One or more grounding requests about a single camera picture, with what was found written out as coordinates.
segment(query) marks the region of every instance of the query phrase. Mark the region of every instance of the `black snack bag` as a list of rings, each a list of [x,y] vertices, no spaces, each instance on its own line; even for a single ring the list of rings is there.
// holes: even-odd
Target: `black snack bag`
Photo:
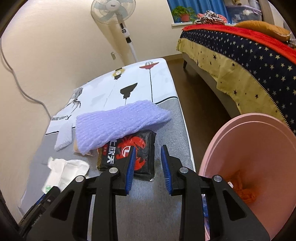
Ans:
[[[98,148],[98,165],[100,171],[114,166],[117,160],[127,157],[130,147],[136,147],[136,164],[134,176],[150,181],[154,177],[155,136],[151,130],[138,131],[116,141],[110,141]]]

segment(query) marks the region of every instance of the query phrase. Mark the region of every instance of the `orange cloth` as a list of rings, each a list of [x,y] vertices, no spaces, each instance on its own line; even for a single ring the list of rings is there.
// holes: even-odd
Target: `orange cloth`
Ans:
[[[226,179],[226,182],[231,182],[233,184],[233,190],[235,190],[237,195],[239,195],[239,197],[245,202],[245,204],[250,204],[256,200],[255,192],[252,189],[243,188],[240,171],[236,172],[233,176]]]

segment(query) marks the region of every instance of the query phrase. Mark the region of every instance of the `fan blade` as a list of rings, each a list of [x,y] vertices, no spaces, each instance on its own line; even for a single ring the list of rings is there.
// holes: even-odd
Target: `fan blade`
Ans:
[[[118,12],[120,13],[120,15],[123,19],[128,16],[128,12],[123,6],[119,7]]]
[[[107,9],[106,9],[106,6],[103,5],[103,4],[100,4],[99,2],[96,2],[96,3],[95,3],[94,8],[95,8],[95,9],[100,9],[100,10],[107,10]]]
[[[112,18],[114,15],[114,12],[109,12],[105,16],[100,18],[100,21],[107,22],[110,18]]]
[[[124,2],[129,2],[129,3],[133,3],[133,0],[117,0],[120,3],[124,3]]]

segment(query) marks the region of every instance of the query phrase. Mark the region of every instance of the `metal screw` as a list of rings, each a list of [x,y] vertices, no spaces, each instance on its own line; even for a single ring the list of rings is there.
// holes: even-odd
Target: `metal screw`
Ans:
[[[118,169],[116,167],[112,167],[109,169],[109,172],[114,174],[118,172]]]
[[[188,172],[188,169],[186,167],[181,167],[180,168],[180,172],[181,173],[187,173]]]
[[[75,178],[75,181],[78,183],[82,182],[83,180],[84,180],[84,176],[78,176]]]
[[[220,176],[214,176],[214,180],[216,181],[216,182],[221,182],[222,181],[222,177],[220,177]]]

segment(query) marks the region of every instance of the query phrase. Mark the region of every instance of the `blue curtain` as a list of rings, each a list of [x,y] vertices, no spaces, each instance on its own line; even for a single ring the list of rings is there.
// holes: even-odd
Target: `blue curtain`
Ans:
[[[229,23],[231,22],[223,0],[168,0],[168,5],[171,11],[177,6],[192,7],[196,14],[212,10],[226,17]]]

